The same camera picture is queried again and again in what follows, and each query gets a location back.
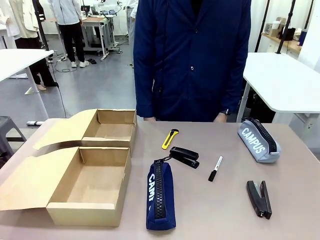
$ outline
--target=gray floor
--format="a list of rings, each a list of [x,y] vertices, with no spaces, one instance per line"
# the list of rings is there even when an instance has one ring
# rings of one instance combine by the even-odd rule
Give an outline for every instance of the gray floor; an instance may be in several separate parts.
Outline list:
[[[54,54],[62,52],[58,36],[49,35],[48,44]],[[54,71],[60,86],[67,118],[86,109],[136,107],[134,71],[130,64],[128,44],[120,46],[122,54],[115,52],[100,61],[95,53],[87,54],[86,59],[95,59],[97,64],[77,71],[61,73]],[[58,70],[70,69],[69,61],[58,63]],[[27,79],[7,79],[0,82],[0,115],[10,116],[19,128],[25,128],[29,120],[43,120],[39,111],[40,104],[34,95],[24,95],[30,84]],[[56,87],[41,92],[44,105],[50,118],[64,118],[59,91]]]

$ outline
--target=open cardboard box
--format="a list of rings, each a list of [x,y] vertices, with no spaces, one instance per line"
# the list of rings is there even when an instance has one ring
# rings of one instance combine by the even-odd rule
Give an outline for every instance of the open cardboard box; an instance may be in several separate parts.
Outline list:
[[[116,147],[133,151],[137,130],[134,109],[89,109],[61,119],[34,146]]]
[[[26,158],[0,186],[0,211],[46,208],[56,225],[119,226],[129,148],[72,147]]]

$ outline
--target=box flap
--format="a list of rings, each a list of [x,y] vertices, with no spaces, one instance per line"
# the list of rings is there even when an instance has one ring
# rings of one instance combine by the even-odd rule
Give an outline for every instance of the box flap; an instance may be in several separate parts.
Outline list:
[[[0,211],[45,208],[78,147],[27,157],[0,186]]]
[[[34,146],[39,150],[42,147],[69,142],[80,141],[87,131],[92,120],[97,121],[97,109],[81,111],[69,119],[58,121]]]

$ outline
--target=navy coat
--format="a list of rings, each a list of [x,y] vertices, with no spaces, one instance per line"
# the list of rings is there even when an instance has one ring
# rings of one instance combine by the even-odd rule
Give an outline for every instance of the navy coat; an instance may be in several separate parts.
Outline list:
[[[248,56],[251,0],[139,0],[134,78],[137,114],[212,122],[235,111]]]

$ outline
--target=yellow utility knife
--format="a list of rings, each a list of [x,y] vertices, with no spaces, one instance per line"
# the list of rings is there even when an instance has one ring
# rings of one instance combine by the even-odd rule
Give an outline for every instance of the yellow utility knife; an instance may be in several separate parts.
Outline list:
[[[168,134],[168,136],[166,137],[164,143],[162,144],[162,149],[166,150],[169,147],[174,136],[177,135],[178,133],[179,133],[178,129],[172,129]]]

